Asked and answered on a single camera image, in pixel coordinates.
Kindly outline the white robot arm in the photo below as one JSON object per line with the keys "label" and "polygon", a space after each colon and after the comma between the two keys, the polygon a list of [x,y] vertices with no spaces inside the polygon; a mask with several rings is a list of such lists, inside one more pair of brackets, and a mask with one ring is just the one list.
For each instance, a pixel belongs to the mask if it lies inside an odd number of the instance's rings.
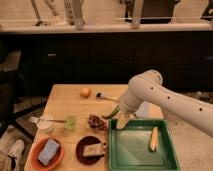
{"label": "white robot arm", "polygon": [[135,75],[118,100],[120,110],[125,114],[133,114],[142,102],[147,101],[213,137],[213,104],[173,92],[163,87],[162,83],[162,75],[156,70]]}

